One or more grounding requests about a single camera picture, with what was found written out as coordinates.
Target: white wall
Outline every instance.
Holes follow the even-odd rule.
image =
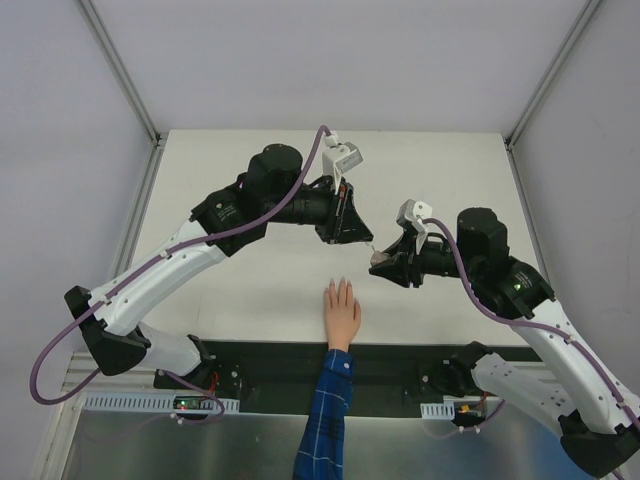
[[[516,149],[553,285],[587,341],[636,392],[638,25],[639,2],[605,3]]]
[[[105,280],[150,145],[71,0],[0,6],[0,477],[28,478],[52,408],[35,357],[64,292]],[[60,391],[73,334],[43,369]]]
[[[585,0],[96,0],[172,128],[507,134]]]

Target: cable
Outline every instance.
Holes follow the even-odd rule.
[[[298,178],[296,179],[295,183],[291,187],[291,190],[289,190],[287,192],[287,194],[282,198],[282,200],[280,200],[280,202],[275,207],[273,207],[271,210],[269,210],[267,213],[265,213],[261,217],[257,218],[256,220],[253,220],[253,221],[251,221],[251,222],[249,222],[249,223],[247,223],[245,225],[242,225],[242,226],[236,227],[236,228],[232,228],[231,230],[227,230],[227,231],[224,231],[224,232],[214,233],[212,235],[206,235],[206,236],[203,236],[203,237],[199,237],[199,238],[195,238],[195,239],[192,239],[192,240],[187,240],[185,242],[181,242],[178,245],[175,245],[174,247],[171,247],[171,248],[167,249],[167,253],[169,255],[172,255],[172,254],[182,250],[183,248],[187,248],[187,247],[190,247],[192,245],[197,245],[197,244],[204,243],[204,242],[211,242],[211,241],[215,241],[215,240],[221,240],[223,238],[232,237],[234,235],[239,235],[239,234],[247,232],[247,231],[249,231],[249,230],[251,230],[251,229],[253,229],[253,228],[255,228],[255,227],[259,226],[259,225],[262,225],[263,223],[268,222],[271,218],[273,218],[280,210],[282,210],[291,201],[291,199],[294,197],[296,192],[302,186],[302,183],[303,183],[305,177],[307,176],[307,174],[309,173],[309,170],[311,169],[311,165],[313,164],[313,160],[314,160],[314,158],[316,156],[316,153],[318,152],[318,148],[320,146],[320,140],[322,139],[322,135],[323,134],[327,135],[327,136],[331,135],[331,130],[329,130],[329,128],[327,128],[325,125],[320,126],[320,128],[316,132],[316,136],[315,136],[315,139],[313,140],[313,145],[311,147],[311,151],[309,152],[309,156],[307,158],[307,161],[304,164],[304,166],[302,168],[302,171],[300,172],[300,175],[298,176]],[[133,282],[135,279],[137,279],[140,275],[142,275],[148,269],[153,267],[156,263],[160,262],[162,259],[163,259],[163,257],[158,255],[158,256],[153,257],[152,259],[148,260],[147,262],[145,262],[142,266],[140,266],[138,269],[136,269],[134,272],[132,272],[127,278],[123,279],[120,282],[120,284],[118,284],[112,290],[110,290],[106,294],[106,298],[107,299],[112,298],[114,295],[116,295],[118,292],[120,292],[123,288],[125,288],[129,284],[131,284],[131,282]],[[91,380],[93,380],[96,375],[98,375],[100,373],[100,369],[94,370],[77,387],[75,387],[69,393],[67,393],[67,394],[65,394],[65,395],[63,395],[61,397],[58,397],[58,398],[44,398],[44,397],[42,397],[40,395],[40,392],[38,391],[38,373],[40,372],[40,368],[42,367],[42,364],[44,363],[44,360],[47,358],[47,356],[49,355],[51,350],[53,350],[55,348],[55,346],[58,345],[58,343],[60,343],[60,341],[62,341],[62,339],[64,337],[69,335],[69,333],[71,333],[82,322],[84,322],[87,318],[89,318],[91,315],[93,315],[103,305],[104,305],[104,302],[99,301],[95,305],[90,307],[86,312],[84,312],[82,315],[80,315],[74,322],[72,322],[69,325],[67,325],[58,335],[56,335],[53,338],[53,340],[51,340],[47,344],[46,347],[44,347],[42,352],[40,352],[40,354],[36,358],[36,361],[33,364],[33,367],[31,368],[31,374],[29,376],[29,391],[31,392],[31,396],[33,397],[33,399],[36,402],[40,403],[41,405],[56,405],[58,403],[62,403],[65,400],[68,400],[69,398],[71,398],[74,395],[76,395]],[[187,384],[185,386],[187,386],[188,388],[190,388],[192,390],[199,391],[199,389],[197,387],[195,387],[194,385]]]
[[[459,427],[457,430],[453,430],[449,433],[446,433],[444,435],[434,435],[432,433],[429,433],[427,430],[425,430],[425,433],[431,437],[431,438],[435,438],[436,440],[446,440],[447,438],[451,438],[455,435],[457,435],[458,433],[465,433],[465,432],[476,432],[476,433],[480,433],[480,430],[485,428],[487,425],[489,425],[491,422],[494,421],[494,419],[500,414],[500,412],[502,412],[502,409],[504,408],[504,406],[507,404],[506,400],[502,400],[498,406],[496,407],[496,409],[491,412],[491,414],[486,418],[486,420],[478,425],[475,425],[473,427]]]
[[[613,381],[607,375],[607,372],[604,371],[604,368],[600,365],[600,363],[596,360],[596,358],[587,350],[587,348],[582,345],[580,342],[573,340],[571,335],[565,333],[556,327],[550,327],[548,325],[544,325],[542,323],[530,322],[524,320],[507,320],[506,318],[502,318],[494,314],[491,310],[480,303],[473,293],[473,289],[471,288],[471,283],[469,282],[469,278],[467,277],[467,272],[464,269],[464,262],[462,261],[462,256],[460,255],[460,250],[458,249],[458,245],[456,244],[453,235],[447,228],[447,226],[438,220],[437,218],[427,218],[423,220],[423,223],[428,224],[432,223],[436,225],[442,233],[444,233],[445,237],[447,237],[447,241],[451,246],[451,250],[453,251],[453,256],[456,261],[456,266],[458,267],[458,273],[460,274],[460,280],[462,280],[462,285],[464,287],[465,292],[467,292],[467,296],[471,300],[471,302],[475,305],[475,307],[480,310],[480,312],[485,316],[493,320],[494,322],[501,323],[503,325],[508,325],[510,327],[525,327],[525,328],[537,328],[539,330],[545,330],[547,332],[551,332],[555,335],[558,335],[560,338],[565,340],[568,344],[573,345],[591,364],[594,370],[598,373],[602,381],[611,391],[613,397],[616,399],[619,405],[621,405],[622,410],[627,414],[631,423],[638,429],[640,433],[640,420],[635,416],[631,408],[624,404],[624,397],[620,390],[615,386]]]

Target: plaid shirt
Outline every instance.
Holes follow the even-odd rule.
[[[344,416],[353,396],[353,357],[329,350],[293,469],[294,480],[342,480]]]

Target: metal panel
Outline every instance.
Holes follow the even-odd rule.
[[[92,443],[153,415],[84,412],[65,478],[274,480],[291,478],[303,416],[232,415],[206,427],[159,419],[117,442]],[[506,407],[481,433],[433,438],[446,421],[347,418],[344,477],[354,479],[587,479],[558,440]]]

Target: white robotic arm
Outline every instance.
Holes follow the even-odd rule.
[[[540,382],[473,342],[429,376],[431,386],[455,396],[479,388],[505,399],[561,437],[571,459],[593,476],[628,460],[640,448],[640,398],[586,344],[539,273],[509,256],[506,227],[489,209],[467,209],[458,216],[456,240],[442,222],[421,215],[419,204],[401,207],[403,235],[374,254],[369,272],[404,287],[419,287],[425,274],[461,277],[482,313],[518,333],[562,385]],[[444,236],[428,232],[432,223]]]
[[[323,157],[329,175],[302,184],[308,167],[302,170],[301,155],[286,145],[269,145],[234,184],[211,193],[146,258],[91,291],[74,287],[67,292],[74,317],[86,317],[79,327],[103,374],[118,375],[143,365],[198,385],[210,381],[211,357],[197,337],[161,332],[141,320],[190,278],[264,237],[267,223],[261,216],[269,215],[271,222],[315,225],[320,239],[329,244],[373,239],[355,211],[353,187],[342,178],[362,157],[353,144],[340,144],[335,135],[326,143]],[[250,228],[229,233],[239,227]]]

